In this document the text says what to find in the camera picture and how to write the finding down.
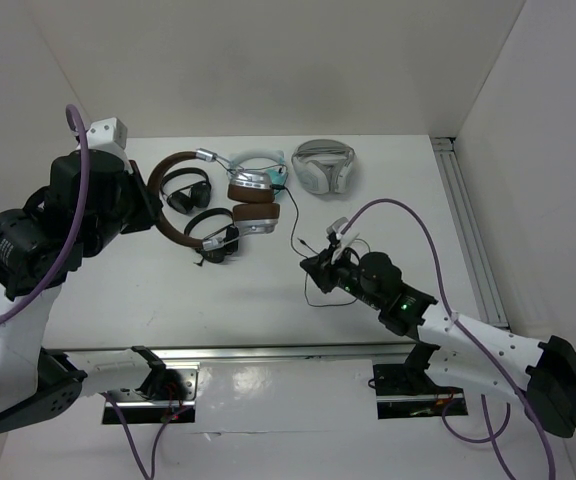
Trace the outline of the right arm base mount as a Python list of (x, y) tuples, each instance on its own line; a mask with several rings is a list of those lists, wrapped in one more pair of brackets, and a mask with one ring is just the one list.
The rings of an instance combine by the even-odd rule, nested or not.
[(468, 414), (461, 389), (437, 386), (404, 364), (374, 364), (367, 384), (375, 392), (379, 420), (440, 417), (445, 407), (448, 416)]

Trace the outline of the brown silver headphones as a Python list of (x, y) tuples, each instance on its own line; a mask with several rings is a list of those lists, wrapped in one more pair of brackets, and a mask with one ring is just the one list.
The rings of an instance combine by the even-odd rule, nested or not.
[[(219, 162), (222, 157), (202, 149), (173, 153), (154, 167), (147, 181), (147, 191), (157, 195), (163, 185), (164, 176), (175, 165), (191, 160)], [(280, 206), (275, 202), (273, 184), (268, 174), (236, 173), (229, 181), (227, 197), (237, 202), (233, 208), (234, 224), (236, 227), (242, 227), (244, 234), (266, 234), (274, 231), (280, 215)], [(168, 240), (183, 247), (208, 252), (226, 245), (225, 240), (200, 240), (184, 234), (167, 220), (162, 210), (157, 213), (155, 227)]]

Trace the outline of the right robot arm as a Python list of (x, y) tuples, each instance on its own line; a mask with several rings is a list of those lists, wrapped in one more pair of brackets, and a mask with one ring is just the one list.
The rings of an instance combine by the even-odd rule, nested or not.
[(576, 351), (567, 340), (528, 338), (448, 313), (432, 295), (406, 284), (382, 252), (352, 257), (331, 250), (301, 260), (324, 293), (339, 288), (374, 309), (391, 333), (415, 341), (404, 379), (416, 392), (434, 384), (517, 404), (560, 438), (576, 430)]

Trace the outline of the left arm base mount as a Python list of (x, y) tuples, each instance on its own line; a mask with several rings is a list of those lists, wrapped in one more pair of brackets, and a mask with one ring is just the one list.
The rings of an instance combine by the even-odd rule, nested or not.
[(173, 362), (146, 391), (122, 388), (109, 395), (128, 425), (191, 424), (196, 419), (199, 369), (198, 362)]

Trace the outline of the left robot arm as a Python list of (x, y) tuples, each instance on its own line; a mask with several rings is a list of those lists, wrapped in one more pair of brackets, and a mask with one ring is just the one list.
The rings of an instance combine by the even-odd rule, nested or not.
[(150, 229), (160, 208), (135, 162), (93, 149), (55, 159), (47, 185), (0, 213), (0, 434), (53, 419), (84, 396), (183, 398), (181, 376), (147, 347), (43, 345), (68, 276), (116, 236)]

